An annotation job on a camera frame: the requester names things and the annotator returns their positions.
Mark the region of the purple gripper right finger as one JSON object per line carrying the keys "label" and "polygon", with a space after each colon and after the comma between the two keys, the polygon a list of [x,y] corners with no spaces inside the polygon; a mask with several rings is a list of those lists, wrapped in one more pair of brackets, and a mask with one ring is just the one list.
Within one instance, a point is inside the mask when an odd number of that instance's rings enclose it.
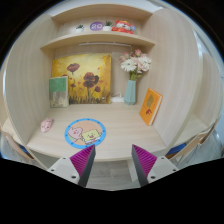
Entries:
{"label": "purple gripper right finger", "polygon": [[132,159],[141,187],[178,171],[165,156],[156,157],[136,145],[132,145]]}

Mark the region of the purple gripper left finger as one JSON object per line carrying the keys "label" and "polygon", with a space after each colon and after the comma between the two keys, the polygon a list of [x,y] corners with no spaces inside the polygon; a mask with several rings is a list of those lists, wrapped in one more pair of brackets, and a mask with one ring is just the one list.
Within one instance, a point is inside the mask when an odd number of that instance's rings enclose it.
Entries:
{"label": "purple gripper left finger", "polygon": [[61,157],[48,169],[48,172],[81,187],[85,187],[90,176],[95,155],[95,146],[88,146],[71,157]]}

